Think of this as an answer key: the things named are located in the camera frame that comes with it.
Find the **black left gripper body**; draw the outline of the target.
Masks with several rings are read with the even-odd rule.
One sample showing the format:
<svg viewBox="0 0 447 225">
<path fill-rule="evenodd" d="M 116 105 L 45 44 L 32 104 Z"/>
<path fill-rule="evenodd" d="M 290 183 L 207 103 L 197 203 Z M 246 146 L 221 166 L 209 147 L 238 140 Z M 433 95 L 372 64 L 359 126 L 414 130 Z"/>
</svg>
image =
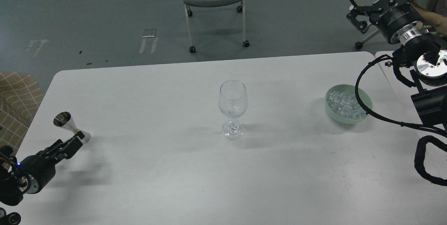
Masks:
<svg viewBox="0 0 447 225">
<path fill-rule="evenodd" d="M 37 194 L 56 174 L 56 161 L 41 155 L 29 155 L 19 167 L 27 178 L 27 194 Z"/>
</svg>

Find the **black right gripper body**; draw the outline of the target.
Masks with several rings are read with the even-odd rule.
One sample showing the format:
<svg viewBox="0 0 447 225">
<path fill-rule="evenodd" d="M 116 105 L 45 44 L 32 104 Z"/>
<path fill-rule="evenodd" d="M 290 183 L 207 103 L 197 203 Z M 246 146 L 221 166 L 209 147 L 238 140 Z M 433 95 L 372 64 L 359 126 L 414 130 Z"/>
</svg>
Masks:
<svg viewBox="0 0 447 225">
<path fill-rule="evenodd" d="M 379 9 L 371 12 L 371 23 L 382 33 L 389 44 L 400 43 L 398 31 L 409 26 L 420 30 L 424 20 L 422 16 L 412 7 L 409 0 L 378 0 L 372 7 Z"/>
</svg>

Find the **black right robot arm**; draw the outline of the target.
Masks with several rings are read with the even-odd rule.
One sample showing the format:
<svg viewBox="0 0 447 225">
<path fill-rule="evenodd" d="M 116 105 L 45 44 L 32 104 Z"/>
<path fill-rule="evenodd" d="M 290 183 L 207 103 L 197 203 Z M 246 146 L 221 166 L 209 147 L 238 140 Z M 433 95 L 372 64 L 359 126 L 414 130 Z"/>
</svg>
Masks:
<svg viewBox="0 0 447 225">
<path fill-rule="evenodd" d="M 378 0 L 370 6 L 360 6 L 349 0 L 352 8 L 347 19 L 360 32 L 375 26 L 389 44 L 401 44 L 392 55 L 382 55 L 371 61 L 359 74 L 354 94 L 367 115 L 408 127 L 446 136 L 447 93 L 446 51 L 436 43 L 430 31 L 423 30 L 425 20 L 411 5 L 413 0 Z M 407 87 L 415 87 L 411 96 L 420 124 L 398 122 L 386 118 L 368 107 L 360 96 L 359 84 L 368 69 L 381 61 L 393 68 L 395 77 Z"/>
</svg>

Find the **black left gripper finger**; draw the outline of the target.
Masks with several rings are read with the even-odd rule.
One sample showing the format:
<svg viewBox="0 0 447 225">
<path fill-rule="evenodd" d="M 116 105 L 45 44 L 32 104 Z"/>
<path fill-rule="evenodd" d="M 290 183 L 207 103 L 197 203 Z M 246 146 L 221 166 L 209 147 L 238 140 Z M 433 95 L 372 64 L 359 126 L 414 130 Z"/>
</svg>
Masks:
<svg viewBox="0 0 447 225">
<path fill-rule="evenodd" d="M 55 161 L 62 161 L 64 159 L 72 158 L 83 146 L 83 141 L 85 139 L 85 134 L 82 131 L 78 131 L 69 140 L 62 142 L 62 140 L 57 140 L 55 142 L 56 148 L 54 151 L 53 158 Z"/>
<path fill-rule="evenodd" d="M 68 141 L 62 142 L 62 140 L 57 140 L 51 146 L 37 152 L 38 155 L 45 159 L 70 159 L 67 152 L 62 151 L 68 145 Z"/>
</svg>

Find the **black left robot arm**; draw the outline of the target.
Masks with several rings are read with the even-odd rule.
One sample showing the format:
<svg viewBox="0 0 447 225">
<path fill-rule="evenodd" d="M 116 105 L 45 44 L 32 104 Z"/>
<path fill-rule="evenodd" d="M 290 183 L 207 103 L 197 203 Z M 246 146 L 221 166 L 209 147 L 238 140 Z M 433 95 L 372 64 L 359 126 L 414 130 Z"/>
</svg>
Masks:
<svg viewBox="0 0 447 225">
<path fill-rule="evenodd" d="M 12 155 L 12 147 L 1 147 L 1 203 L 7 206 L 17 206 L 24 194 L 40 192 L 56 174 L 56 165 L 64 159 L 72 158 L 88 142 L 81 131 L 67 141 L 58 139 L 51 146 L 29 155 L 21 162 Z"/>
</svg>

